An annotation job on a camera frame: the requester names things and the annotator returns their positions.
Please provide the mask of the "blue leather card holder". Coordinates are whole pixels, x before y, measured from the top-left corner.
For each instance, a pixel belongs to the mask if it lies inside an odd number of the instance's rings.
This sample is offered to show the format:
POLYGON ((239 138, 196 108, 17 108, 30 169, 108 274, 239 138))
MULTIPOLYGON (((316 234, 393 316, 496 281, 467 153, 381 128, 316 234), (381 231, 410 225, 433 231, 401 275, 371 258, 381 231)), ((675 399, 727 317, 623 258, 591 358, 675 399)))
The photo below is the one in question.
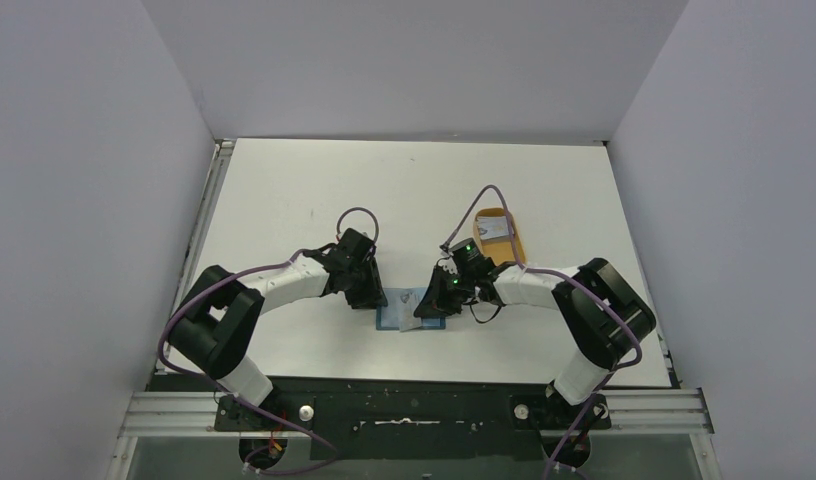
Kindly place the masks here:
POLYGON ((414 311, 426 293, 425 287, 385 288, 386 306, 376 310, 378 331, 408 332, 413 330, 444 330, 444 317, 416 317, 414 311))

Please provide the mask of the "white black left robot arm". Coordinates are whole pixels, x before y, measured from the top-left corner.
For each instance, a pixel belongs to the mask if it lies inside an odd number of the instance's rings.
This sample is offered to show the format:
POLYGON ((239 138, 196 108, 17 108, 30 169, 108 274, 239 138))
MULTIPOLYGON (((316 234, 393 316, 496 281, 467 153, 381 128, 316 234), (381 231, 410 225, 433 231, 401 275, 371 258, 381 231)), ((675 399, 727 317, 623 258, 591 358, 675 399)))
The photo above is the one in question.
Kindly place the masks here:
POLYGON ((238 273, 210 266, 173 313, 159 345, 171 346, 195 365, 195 375, 242 399, 243 419, 267 429, 279 419, 281 404, 272 381, 247 355, 259 318, 338 293, 356 310, 386 306, 375 251, 373 239, 349 229, 337 242, 298 250, 280 264, 238 273))

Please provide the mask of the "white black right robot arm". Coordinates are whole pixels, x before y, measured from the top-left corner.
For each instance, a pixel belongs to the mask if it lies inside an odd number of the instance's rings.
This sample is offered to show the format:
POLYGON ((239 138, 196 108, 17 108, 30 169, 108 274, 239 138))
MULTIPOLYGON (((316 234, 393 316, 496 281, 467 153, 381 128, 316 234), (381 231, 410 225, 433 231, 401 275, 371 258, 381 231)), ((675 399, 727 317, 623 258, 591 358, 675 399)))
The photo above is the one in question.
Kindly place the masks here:
POLYGON ((527 305, 561 314, 576 345, 551 382, 546 400, 547 416, 561 427, 584 416, 585 401, 614 372, 641 361, 641 342, 656 328, 646 302, 603 258, 566 271, 515 261, 497 264, 467 239, 450 249, 448 259, 451 268, 435 265, 414 316, 449 317, 482 302, 499 309, 527 305))

